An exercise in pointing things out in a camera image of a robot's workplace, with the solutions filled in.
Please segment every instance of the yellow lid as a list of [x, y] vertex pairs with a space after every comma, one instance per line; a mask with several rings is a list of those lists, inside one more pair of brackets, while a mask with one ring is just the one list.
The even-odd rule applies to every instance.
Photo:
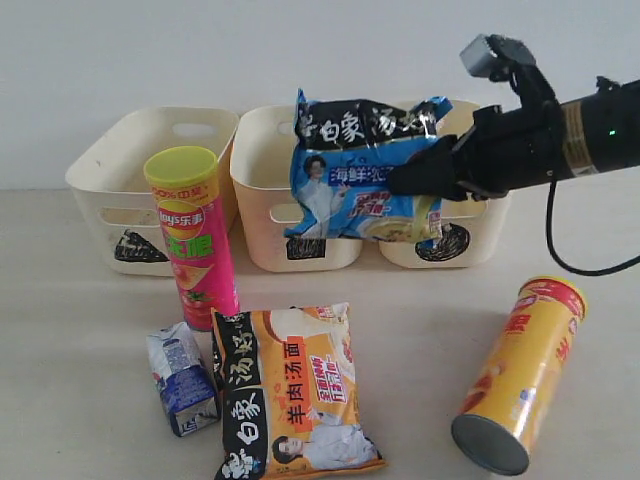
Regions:
[[144, 164], [150, 185], [163, 188], [188, 187], [215, 176], [218, 157], [203, 147], [174, 147], [156, 153]]
[[553, 280], [553, 281], [562, 283], [567, 287], [569, 287], [571, 290], [573, 290], [575, 294], [578, 296], [578, 298], [580, 299], [580, 301], [582, 302], [582, 306], [584, 307], [584, 315], [583, 315], [583, 318], [581, 319], [581, 320], [584, 320], [584, 318], [587, 316], [587, 311], [589, 310], [589, 304], [587, 303], [587, 299], [585, 298], [584, 293], [582, 293], [582, 290], [580, 290], [578, 287], [576, 287], [573, 283], [571, 283], [569, 280], [565, 278], [556, 277], [554, 275], [540, 275], [537, 277], [533, 277], [524, 283], [524, 285], [520, 288], [520, 292], [524, 290], [527, 287], [527, 285], [529, 285], [530, 283], [537, 282], [540, 280]]

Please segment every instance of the black cable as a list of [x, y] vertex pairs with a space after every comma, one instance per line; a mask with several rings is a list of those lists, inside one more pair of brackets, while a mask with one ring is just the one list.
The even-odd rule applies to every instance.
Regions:
[[609, 268], [603, 268], [601, 270], [582, 270], [580, 268], [572, 267], [571, 265], [564, 262], [558, 252], [556, 252], [555, 247], [553, 246], [553, 235], [551, 232], [552, 224], [553, 224], [553, 203], [556, 197], [556, 184], [558, 180], [554, 177], [551, 181], [551, 185], [549, 187], [549, 197], [547, 198], [547, 219], [546, 219], [546, 231], [545, 235], [547, 237], [547, 248], [549, 249], [549, 253], [551, 257], [556, 261], [558, 265], [560, 265], [565, 270], [575, 273], [576, 275], [582, 275], [584, 277], [602, 277], [605, 275], [611, 275], [613, 273], [621, 272], [622, 270], [626, 270], [627, 268], [633, 267], [640, 263], [640, 255], [626, 262], [622, 262], [618, 265]]

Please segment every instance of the instant noodle bag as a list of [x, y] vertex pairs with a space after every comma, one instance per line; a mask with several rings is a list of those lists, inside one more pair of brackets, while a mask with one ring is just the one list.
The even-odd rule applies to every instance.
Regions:
[[203, 331], [211, 329], [211, 308], [227, 315], [239, 311], [217, 164], [210, 150], [189, 146], [164, 150], [144, 166], [184, 318]]
[[453, 108], [433, 97], [411, 110], [370, 100], [309, 102], [298, 93], [290, 183], [304, 211], [285, 236], [422, 242], [442, 237], [442, 200], [392, 196], [387, 174], [433, 145]]
[[216, 313], [226, 453], [216, 480], [311, 478], [386, 465], [360, 426], [348, 312], [341, 303]]
[[535, 277], [520, 289], [451, 426], [454, 441], [471, 460], [500, 475], [527, 470], [586, 314], [584, 295], [566, 280]]

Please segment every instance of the white wall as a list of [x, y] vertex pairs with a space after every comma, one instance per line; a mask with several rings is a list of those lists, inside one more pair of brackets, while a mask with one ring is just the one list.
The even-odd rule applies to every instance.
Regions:
[[[2, 0], [0, 188], [64, 187], [121, 116], [315, 98], [445, 94], [515, 106], [470, 78], [478, 33], [523, 39], [561, 100], [640, 77], [633, 0]], [[374, 71], [365, 77], [363, 71]]]

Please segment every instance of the noodle package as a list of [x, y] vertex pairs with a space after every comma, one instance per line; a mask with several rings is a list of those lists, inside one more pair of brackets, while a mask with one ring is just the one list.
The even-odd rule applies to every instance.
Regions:
[[219, 313], [225, 461], [216, 480], [311, 478], [381, 468], [360, 426], [346, 303]]
[[291, 191], [304, 211], [285, 235], [421, 242], [442, 237], [440, 198], [393, 196], [387, 174], [437, 141], [453, 108], [432, 97], [411, 110], [370, 100], [307, 101], [298, 93]]

